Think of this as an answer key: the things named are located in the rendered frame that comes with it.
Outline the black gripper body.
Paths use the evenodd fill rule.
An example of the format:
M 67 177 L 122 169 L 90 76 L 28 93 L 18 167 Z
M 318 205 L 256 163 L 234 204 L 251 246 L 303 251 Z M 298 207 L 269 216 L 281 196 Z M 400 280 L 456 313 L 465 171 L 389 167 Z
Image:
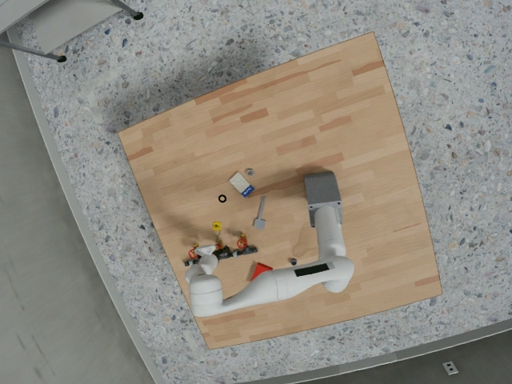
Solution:
M 217 254 L 217 253 L 218 253 L 218 254 Z M 220 257 L 221 257 L 221 256 L 220 256 L 221 252 L 217 252 L 217 253 L 216 253 L 216 252 L 214 252 L 214 251 L 212 252 L 212 254 L 214 254 L 214 255 L 217 257 L 218 262 L 219 262 L 219 259 L 220 259 Z

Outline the black pipe manifold with grey fittings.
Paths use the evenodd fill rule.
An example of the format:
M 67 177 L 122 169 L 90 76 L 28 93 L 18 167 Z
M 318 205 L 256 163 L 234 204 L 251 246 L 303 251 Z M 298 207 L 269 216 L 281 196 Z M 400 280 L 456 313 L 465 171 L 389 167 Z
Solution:
M 237 242 L 237 245 L 238 245 L 238 247 L 239 247 L 239 248 L 241 248 L 241 249 L 243 249 L 243 248 L 244 248 L 244 250 L 243 250 L 243 251 L 240 251 L 240 252 L 238 252 L 238 250 L 234 250 L 234 252 L 233 252 L 232 254 L 229 254 L 227 257 L 221 256 L 221 257 L 220 257 L 220 260 L 222 260 L 222 259 L 226 259 L 226 258 L 230 258 L 230 257 L 237 258 L 239 255 L 246 255 L 246 254 L 252 254 L 252 253 L 257 253 L 257 252 L 258 252 L 257 247 L 255 247 L 255 248 L 253 248 L 253 249 L 250 249 L 250 248 L 248 247 L 248 245 L 247 245 L 247 240 L 246 240 L 246 236 L 245 236 L 245 234 L 244 234 L 244 233 L 243 233 L 243 234 L 241 234 L 241 236 L 240 236 L 240 237 L 241 237 L 242 239 L 239 239 L 239 240 L 238 240 L 238 242 L 240 242 L 240 240 L 243 240 L 243 241 L 241 241 L 240 243 L 241 243 L 241 245 L 244 245 L 244 247 L 241 247 L 241 245 L 239 245 L 239 244 L 238 244 L 238 242 Z M 220 239 L 220 238 L 218 238 L 218 239 L 217 239 L 217 243 L 218 243 L 218 241 L 219 241 L 219 244 L 215 244 L 216 246 L 218 246 L 217 248 L 215 248 L 216 250 L 217 250 L 217 249 L 219 249 L 219 248 L 223 248 L 222 240 L 221 240 L 221 239 L 219 240 L 219 239 Z M 195 250 L 197 247 L 198 247 L 198 244 L 197 244 L 197 243 L 195 243 L 195 244 L 194 244 L 194 250 Z M 246 248 L 245 248 L 245 247 L 246 247 Z M 194 259 L 198 256 L 198 254 L 197 254 L 197 256 L 195 256 L 195 252 L 194 252 L 194 250 L 193 250 L 193 252 L 192 252 L 192 250 L 190 250 L 190 251 L 189 251 L 189 256 L 191 257 L 191 255 L 193 255 L 194 257 L 191 257 L 192 259 L 191 259 L 189 262 L 184 262 L 184 265 L 185 265 L 185 266 L 190 266 L 190 267 L 192 267 L 192 266 L 194 266 L 195 264 L 198 264 L 198 260 L 196 260 L 196 261 L 194 260 Z M 190 252 L 191 252 L 192 254 L 190 254 Z

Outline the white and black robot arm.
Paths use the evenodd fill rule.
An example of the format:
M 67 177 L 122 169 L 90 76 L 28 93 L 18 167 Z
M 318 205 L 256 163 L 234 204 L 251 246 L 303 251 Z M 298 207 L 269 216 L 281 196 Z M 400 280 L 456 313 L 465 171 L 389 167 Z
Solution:
M 206 317 L 246 306 L 276 302 L 292 298 L 320 282 L 330 292 L 343 291 L 354 273 L 354 264 L 345 257 L 346 248 L 337 207 L 319 208 L 314 213 L 314 220 L 318 261 L 264 271 L 239 293 L 226 299 L 222 296 L 220 279 L 212 275 L 218 264 L 217 257 L 212 254 L 215 245 L 197 247 L 194 252 L 202 256 L 199 264 L 185 273 L 185 279 L 189 282 L 192 314 Z

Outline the red rectangular block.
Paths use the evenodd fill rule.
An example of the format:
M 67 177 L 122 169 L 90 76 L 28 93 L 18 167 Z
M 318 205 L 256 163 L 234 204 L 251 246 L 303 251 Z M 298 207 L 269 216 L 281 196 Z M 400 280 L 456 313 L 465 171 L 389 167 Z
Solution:
M 254 275 L 253 275 L 253 277 L 252 277 L 251 281 L 252 281 L 255 277 L 257 277 L 258 275 L 260 275 L 262 272 L 264 272 L 264 271 L 268 271 L 268 270 L 272 270 L 272 269 L 273 269 L 272 267 L 270 267 L 270 266 L 266 266 L 266 265 L 261 264 L 261 263 L 259 263 L 259 262 L 258 262 L 258 264 L 257 264 L 257 266 L 256 266 L 256 269 L 255 269 L 255 272 L 254 272 Z

